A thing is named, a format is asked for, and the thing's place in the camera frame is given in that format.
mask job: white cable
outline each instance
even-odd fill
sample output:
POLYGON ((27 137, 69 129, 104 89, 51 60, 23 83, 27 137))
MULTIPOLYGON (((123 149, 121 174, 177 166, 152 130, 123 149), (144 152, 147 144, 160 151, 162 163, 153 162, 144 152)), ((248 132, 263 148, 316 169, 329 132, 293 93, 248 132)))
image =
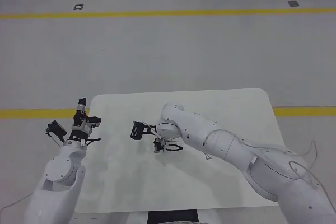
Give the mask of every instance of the white cable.
MULTIPOLYGON (((207 145, 207 140, 208 140, 209 136, 210 136, 212 133, 214 133, 214 132, 218 132, 218 131, 227 132, 227 133, 233 135, 234 137, 236 137, 236 138, 238 139, 238 141, 239 141, 241 144, 244 144, 244 145, 246 145, 246 146, 248 146, 248 147, 251 147, 251 148, 256 148, 256 149, 259 149, 259 150, 264 149, 264 150, 281 150, 281 151, 285 151, 285 150, 283 150, 283 149, 281 149, 281 148, 276 148, 276 147, 264 147, 264 146, 253 146, 253 145, 250 145, 250 144, 246 143, 243 139, 239 138, 239 137, 238 137, 236 134, 234 134, 233 132, 230 132, 230 131, 225 130, 225 129, 216 129, 216 130, 213 130, 213 131, 209 132, 209 134, 206 136, 206 140, 204 141, 204 145, 207 145)), ((314 144, 314 146, 315 146, 316 156, 315 156, 315 159, 314 159, 314 161, 312 162, 311 166, 309 167, 309 170, 311 170, 312 166, 314 165, 315 161, 316 161, 317 158, 318 158, 318 151, 317 151, 317 148, 316 148, 316 143, 315 143, 315 141, 312 141, 312 142, 311 142, 311 145, 312 145, 312 144, 314 144)), ((292 155, 292 156, 299 156, 299 157, 306 156, 307 154, 310 153, 310 151, 311 151, 311 149, 312 149, 312 148, 311 148, 311 145, 310 145, 310 149, 309 149, 307 152, 305 152, 305 153, 303 153, 303 154, 300 154, 300 155, 299 155, 299 154, 291 154, 291 155, 292 155)))
MULTIPOLYGON (((247 144, 246 142, 244 142, 242 139, 240 139, 236 134, 234 134, 234 133, 232 133, 232 132, 229 132, 228 130, 225 130, 225 129, 216 129, 216 130, 213 130, 213 131, 211 131, 207 136, 206 136, 206 140, 204 141, 204 145, 206 145, 206 143, 207 143, 207 140, 208 140, 208 138, 209 138, 209 136, 212 134, 212 133, 214 133, 214 132, 218 132, 218 131, 223 131, 223 132, 227 132, 227 133, 229 133, 229 134, 232 134, 234 137, 236 137, 238 140, 239 140, 239 142, 240 143, 242 143, 242 144, 244 144, 244 145, 246 145, 246 146, 248 146, 248 147, 251 147, 251 148, 257 148, 257 149, 266 149, 266 150, 281 150, 280 148, 274 148, 274 147, 256 147, 256 146, 252 146, 252 145, 250 145, 250 144, 247 144)), ((312 149, 312 145, 314 145, 314 148, 315 148, 315 151, 316 151, 316 156, 315 156, 315 159, 314 159, 314 161, 312 162, 312 164, 311 164, 311 166, 307 169, 306 167, 304 167, 302 164, 300 164, 300 163, 298 163, 298 162, 296 162, 296 161, 294 161, 294 160, 291 160, 291 161, 289 161, 289 167, 290 167, 290 169, 299 177, 299 179, 301 179, 301 180, 303 180, 304 182, 306 182, 304 179, 303 179, 303 177, 302 176, 300 176, 296 171, 295 171, 295 169, 291 166, 291 163, 294 163, 294 164, 296 164, 296 165, 299 165, 299 166, 301 166, 304 170, 306 170, 306 172, 308 173, 308 174, 310 174, 313 178, 315 178, 315 180, 320 184, 320 186, 322 187, 322 189, 324 190, 324 192, 325 192, 325 194, 326 194, 326 197, 327 197, 327 199, 328 199, 328 201, 329 201, 329 203, 331 204, 331 207, 332 207, 332 209, 333 209, 333 211, 336 213, 336 209, 335 209, 335 207, 334 207, 334 205, 332 204, 332 202, 331 202, 331 199, 330 199, 330 196, 329 196, 329 194, 327 193, 327 191, 326 191, 326 189, 325 189, 325 187, 323 186, 323 184, 321 183, 321 181, 310 171, 311 170, 311 168, 312 168, 312 166, 314 165, 314 163, 315 163, 315 161, 316 161, 316 159, 318 158, 318 149, 317 149, 317 147, 316 147, 316 143, 315 143, 315 141, 312 141, 311 142, 311 145, 310 145, 310 148, 309 148, 309 150, 307 151, 307 152, 305 152, 305 153, 303 153, 303 154, 301 154, 301 155, 299 155, 299 154, 292 154, 293 156, 306 156, 307 154, 309 154, 309 152, 311 151, 311 149, 312 149)))
POLYGON ((150 127, 152 129, 152 131, 155 133, 155 136, 161 138, 160 134, 158 134, 155 130, 154 127, 150 126, 149 124, 147 124, 146 122, 142 122, 143 124, 145 124, 146 126, 150 127))
POLYGON ((14 206, 15 204, 21 202, 22 200, 26 199, 27 197, 29 197, 29 196, 32 195, 32 194, 33 194, 33 193, 30 193, 30 194, 26 195, 25 197, 23 197, 23 198, 21 198, 21 199, 15 201, 14 203, 11 203, 11 204, 9 204, 8 206, 2 207, 2 208, 0 209, 0 224, 1 224, 1 214, 2 214, 2 212, 3 212, 6 208, 9 208, 9 207, 11 207, 11 206, 14 206))
POLYGON ((300 179, 302 179, 302 180, 304 180, 296 171, 295 171, 295 169, 294 168, 292 168, 292 166, 291 166, 291 164, 296 164, 296 165, 298 165, 298 166, 300 166, 301 168, 303 168, 304 170, 306 170, 306 172, 308 172, 311 176, 313 176, 313 178, 315 178, 315 180, 320 184, 320 186, 322 187, 322 189, 324 190, 324 192, 325 192, 325 194, 326 194, 326 197, 327 197, 327 199, 328 199, 328 201, 330 202, 330 204, 331 204, 331 207, 332 207, 332 209, 334 210, 334 212, 336 213, 336 208, 334 207, 334 205, 333 205, 333 203, 331 202, 331 199, 330 199, 330 196, 329 196, 329 194, 327 193, 327 191, 326 191, 326 189, 325 189, 325 187, 323 186, 323 184, 321 183, 321 181, 310 171, 310 170, 308 170, 306 167, 304 167, 302 164, 300 164, 300 163, 298 163, 298 162, 296 162, 296 161, 293 161, 293 160, 291 160, 291 161, 289 161, 289 167, 290 167, 290 169, 300 178, 300 179))

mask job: black object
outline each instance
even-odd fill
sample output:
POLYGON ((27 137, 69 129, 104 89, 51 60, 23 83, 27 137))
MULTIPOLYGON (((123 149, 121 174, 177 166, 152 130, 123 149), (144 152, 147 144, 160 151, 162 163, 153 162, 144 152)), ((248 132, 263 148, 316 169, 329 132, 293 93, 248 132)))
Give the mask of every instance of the black object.
POLYGON ((155 139, 153 144, 155 145, 155 149, 156 149, 155 152, 159 153, 163 149, 162 143, 157 141, 157 138, 155 139))
POLYGON ((142 122, 133 122, 132 132, 130 133, 130 137, 134 140, 141 140, 144 134, 151 134, 154 135, 152 132, 152 128, 156 130, 156 126, 148 126, 143 124, 142 122))
MULTIPOLYGON (((157 141, 157 138, 155 139, 155 141, 153 142, 153 144, 155 145, 155 152, 159 153, 162 149, 162 143, 157 141)), ((183 150, 183 146, 178 146, 177 144, 168 144, 168 147, 175 147, 175 148, 164 148, 164 150, 166 151, 180 151, 183 150)))
POLYGON ((49 134, 50 132, 54 133, 61 142, 65 142, 63 137, 67 134, 67 132, 56 120, 47 125, 46 134, 51 137, 49 134))
POLYGON ((288 1, 290 7, 298 7, 300 6, 297 1, 288 1))
POLYGON ((147 224, 166 222, 199 222, 197 210, 154 211, 148 213, 147 224))
POLYGON ((180 151, 180 150, 183 150, 183 146, 178 146, 177 144, 169 144, 168 147, 176 147, 176 148, 165 148, 166 151, 180 151))
POLYGON ((73 8, 73 10, 83 10, 83 4, 76 4, 73 8))
MULTIPOLYGON (((87 101, 86 98, 79 99, 78 104, 86 106, 86 101, 87 101)), ((76 110, 76 113, 73 116, 73 125, 81 126, 84 120, 87 123, 93 123, 92 125, 93 127, 101 123, 101 118, 98 118, 96 116, 87 116, 86 111, 76 110)))

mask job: cable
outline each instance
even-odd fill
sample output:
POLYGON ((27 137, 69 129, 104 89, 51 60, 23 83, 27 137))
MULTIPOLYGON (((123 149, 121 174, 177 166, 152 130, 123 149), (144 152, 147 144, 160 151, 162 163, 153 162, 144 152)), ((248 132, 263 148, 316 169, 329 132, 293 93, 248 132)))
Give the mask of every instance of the cable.
MULTIPOLYGON (((230 131, 225 130, 225 129, 216 129, 216 130, 213 130, 213 131, 209 132, 209 134, 206 136, 206 140, 204 141, 203 145, 207 145, 207 140, 208 140, 209 136, 210 136, 212 133, 214 133, 214 132, 218 132, 218 131, 227 132, 227 133, 233 135, 234 137, 236 137, 236 138, 238 139, 238 141, 239 141, 241 144, 244 144, 244 145, 246 145, 246 146, 248 146, 248 147, 251 147, 251 148, 256 148, 256 149, 259 149, 259 150, 262 150, 262 149, 264 149, 264 150, 281 150, 281 151, 284 151, 284 152, 285 152, 285 150, 284 150, 283 148, 277 148, 277 147, 272 147, 272 146, 271 146, 271 147, 267 147, 267 146, 253 146, 253 145, 250 145, 250 144, 246 143, 246 142, 244 141, 244 139, 239 138, 239 137, 238 137, 236 134, 234 134, 233 132, 230 132, 230 131)), ((310 151, 311 151, 311 149, 312 149, 312 147, 311 147, 312 144, 315 146, 316 156, 315 156, 315 159, 314 159, 314 161, 312 162, 311 166, 309 167, 309 170, 311 170, 312 166, 314 165, 315 161, 316 161, 317 158, 318 158, 318 150, 317 150, 317 148, 316 148, 316 143, 315 143, 315 141, 312 141, 312 142, 311 142, 310 149, 309 149, 307 152, 305 152, 305 153, 303 153, 303 154, 300 154, 300 155, 299 155, 299 154, 296 154, 296 153, 295 153, 295 154, 291 153, 292 156, 299 156, 299 157, 306 156, 307 154, 310 153, 310 151)))
POLYGON ((52 138, 52 140, 58 145, 58 147, 61 148, 60 144, 58 142, 56 142, 56 140, 48 132, 45 132, 45 134, 47 134, 48 136, 50 136, 50 138, 52 138))
MULTIPOLYGON (((282 150, 282 149, 280 149, 280 148, 274 148, 274 147, 257 147, 257 146, 252 146, 252 145, 250 145, 250 144, 247 144, 246 142, 244 142, 244 140, 243 139, 240 139, 236 134, 234 134, 234 133, 232 133, 232 132, 230 132, 230 131, 228 131, 228 130, 225 130, 225 129, 216 129, 216 130, 213 130, 213 131, 211 131, 207 136, 206 136, 206 140, 204 141, 204 145, 206 145, 206 143, 207 143, 207 140, 208 140, 208 138, 209 138, 209 136, 212 134, 212 133, 214 133, 214 132, 218 132, 218 131, 223 131, 223 132, 227 132, 227 133, 229 133, 229 134, 232 134, 234 137, 236 137, 238 140, 239 140, 239 142, 240 143, 242 143, 242 144, 244 144, 244 145, 246 145, 246 146, 248 146, 248 147, 251 147, 251 148, 257 148, 257 149, 272 149, 272 150, 282 150)), ((336 209, 335 209, 335 207, 334 207, 334 205, 332 204, 332 202, 331 202, 331 199, 330 199, 330 196, 329 196, 329 194, 327 193, 327 191, 326 191, 326 189, 325 189, 325 187, 323 186, 323 184, 321 183, 321 181, 310 171, 311 170, 311 168, 312 168, 312 166, 314 165, 314 163, 315 163, 315 161, 317 160, 317 158, 318 158, 318 149, 317 149, 317 147, 316 147, 316 142, 315 141, 312 141, 311 142, 311 145, 310 145, 310 148, 309 148, 309 150, 307 151, 307 152, 305 152, 305 153, 303 153, 303 154, 292 154, 293 156, 300 156, 300 157, 302 157, 302 156, 306 156, 307 154, 309 154, 310 153, 310 151, 311 151, 311 149, 312 149, 312 145, 314 145, 314 148, 315 148, 315 152, 316 152, 316 156, 315 156, 315 159, 314 159, 314 161, 312 162, 312 164, 311 164, 311 166, 307 169, 306 167, 304 167, 302 164, 300 164, 300 163, 298 163, 298 162, 296 162, 296 161, 294 161, 294 160, 291 160, 291 161, 289 161, 289 167, 290 167, 290 169, 298 176, 298 178, 299 179, 301 179, 301 180, 303 180, 304 182, 306 182, 304 179, 303 179, 303 177, 302 176, 300 176, 298 173, 297 173, 297 171, 295 171, 295 169, 291 166, 291 163, 294 163, 294 164, 296 164, 296 165, 299 165, 300 167, 302 167, 304 170, 306 170, 306 172, 308 173, 308 174, 310 174, 313 178, 315 178, 315 180, 320 184, 320 186, 322 187, 322 189, 324 190, 324 192, 325 192, 325 194, 326 194, 326 197, 327 197, 327 199, 328 199, 328 201, 329 201, 329 203, 331 204, 331 207, 332 207, 332 209, 333 209, 333 211, 336 213, 336 209)))
POLYGON ((26 199, 27 197, 29 197, 29 196, 32 195, 32 194, 33 194, 33 193, 30 193, 30 194, 26 195, 25 197, 23 197, 23 198, 21 198, 21 199, 15 201, 14 203, 9 204, 8 206, 2 207, 2 208, 0 209, 0 224, 1 224, 1 214, 2 214, 2 212, 3 212, 6 208, 9 208, 9 207, 11 207, 11 206, 14 206, 15 204, 21 202, 22 200, 26 199))
POLYGON ((90 141, 87 146, 89 146, 92 142, 96 142, 96 141, 100 141, 101 138, 95 138, 95 139, 88 139, 88 141, 90 141))
POLYGON ((143 124, 145 124, 146 126, 150 127, 152 129, 152 131, 156 134, 157 137, 160 137, 161 138, 161 135, 158 134, 158 132, 156 132, 155 128, 150 126, 149 124, 147 124, 146 122, 141 122, 143 124))
POLYGON ((291 164, 296 164, 298 166, 300 166, 301 168, 303 168, 304 170, 306 170, 306 172, 308 172, 311 176, 313 176, 313 178, 315 178, 315 180, 320 184, 320 186, 322 187, 322 189, 324 190, 325 194, 326 194, 326 197, 329 201, 329 203, 331 204, 331 207, 332 209, 334 210, 334 212, 336 213, 336 208, 334 207, 334 205, 332 204, 331 202, 331 199, 330 199, 330 196, 329 194, 327 193, 326 191, 326 188, 323 186, 323 184, 321 183, 321 181, 310 171, 308 170, 306 167, 304 167, 303 165, 301 165, 300 163, 298 162, 295 162, 293 160, 289 161, 289 167, 290 169, 301 179, 301 180, 304 180, 296 171, 294 168, 292 168, 291 164))

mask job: black cable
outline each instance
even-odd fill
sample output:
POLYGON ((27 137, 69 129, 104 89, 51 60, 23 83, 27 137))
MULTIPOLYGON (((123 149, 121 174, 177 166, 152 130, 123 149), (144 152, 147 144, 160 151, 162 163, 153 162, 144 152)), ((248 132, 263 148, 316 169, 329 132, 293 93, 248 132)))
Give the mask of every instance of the black cable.
POLYGON ((87 143, 87 146, 89 146, 92 142, 96 142, 101 140, 101 138, 96 138, 96 139, 88 139, 87 141, 90 141, 89 143, 87 143))

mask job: small black object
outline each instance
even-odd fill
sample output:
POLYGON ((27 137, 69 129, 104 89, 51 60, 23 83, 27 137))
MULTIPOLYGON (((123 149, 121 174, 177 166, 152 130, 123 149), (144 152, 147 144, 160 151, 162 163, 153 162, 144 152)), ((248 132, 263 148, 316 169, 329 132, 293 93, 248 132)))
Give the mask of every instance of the small black object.
POLYGON ((300 5, 298 4, 297 1, 288 1, 290 7, 299 7, 300 5))
POLYGON ((74 6, 73 10, 83 10, 83 4, 77 4, 74 6))
POLYGON ((142 122, 133 122, 132 132, 130 133, 130 137, 134 140, 141 140, 144 134, 154 135, 152 132, 152 128, 156 131, 156 126, 148 126, 143 124, 142 122))
POLYGON ((46 134, 50 136, 50 132, 54 133, 61 142, 65 141, 63 137, 67 134, 67 132, 56 120, 47 125, 46 134))
POLYGON ((157 138, 155 139, 153 144, 155 145, 155 152, 156 153, 159 153, 163 149, 162 143, 157 141, 157 138))
POLYGON ((82 98, 82 99, 78 100, 78 104, 82 104, 82 105, 86 106, 86 103, 87 103, 87 99, 86 98, 82 98))

